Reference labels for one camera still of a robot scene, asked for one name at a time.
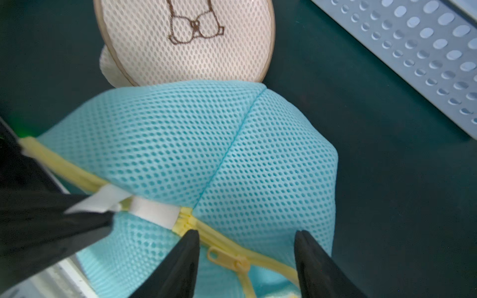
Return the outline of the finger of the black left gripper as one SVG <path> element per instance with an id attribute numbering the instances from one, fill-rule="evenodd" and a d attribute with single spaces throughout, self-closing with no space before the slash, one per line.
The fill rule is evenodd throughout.
<path id="1" fill-rule="evenodd" d="M 21 283 L 107 237 L 111 211 L 66 210 L 84 195 L 1 191 L 1 282 Z"/>
<path id="2" fill-rule="evenodd" d="M 17 135 L 4 120 L 1 120 L 1 189 L 62 192 L 40 164 L 22 154 Z"/>

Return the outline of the cream mesh laundry bag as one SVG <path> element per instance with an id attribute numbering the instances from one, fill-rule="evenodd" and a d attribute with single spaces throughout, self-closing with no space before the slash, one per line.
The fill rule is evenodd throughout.
<path id="1" fill-rule="evenodd" d="M 95 1 L 99 67 L 115 88 L 196 79 L 263 81 L 275 45 L 271 1 Z"/>

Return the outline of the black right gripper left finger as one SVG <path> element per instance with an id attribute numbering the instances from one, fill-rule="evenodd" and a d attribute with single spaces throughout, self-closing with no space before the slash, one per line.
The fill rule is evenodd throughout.
<path id="1" fill-rule="evenodd" d="M 192 298 L 200 255 L 199 232 L 189 230 L 132 298 Z"/>

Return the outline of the teal mesh laundry bag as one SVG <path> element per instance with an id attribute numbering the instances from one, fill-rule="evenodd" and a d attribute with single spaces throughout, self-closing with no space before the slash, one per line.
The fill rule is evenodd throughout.
<path id="1" fill-rule="evenodd" d="M 189 230 L 197 298 L 297 298 L 297 231 L 331 253 L 339 156 L 261 83 L 184 81 L 112 89 L 19 145 L 116 209 L 78 260 L 101 298 L 127 298 Z"/>

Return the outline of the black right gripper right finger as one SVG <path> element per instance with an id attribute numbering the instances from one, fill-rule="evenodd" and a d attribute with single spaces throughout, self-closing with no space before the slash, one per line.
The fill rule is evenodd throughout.
<path id="1" fill-rule="evenodd" d="M 366 296 L 306 230 L 299 230 L 295 234 L 294 257 L 303 298 L 364 298 Z"/>

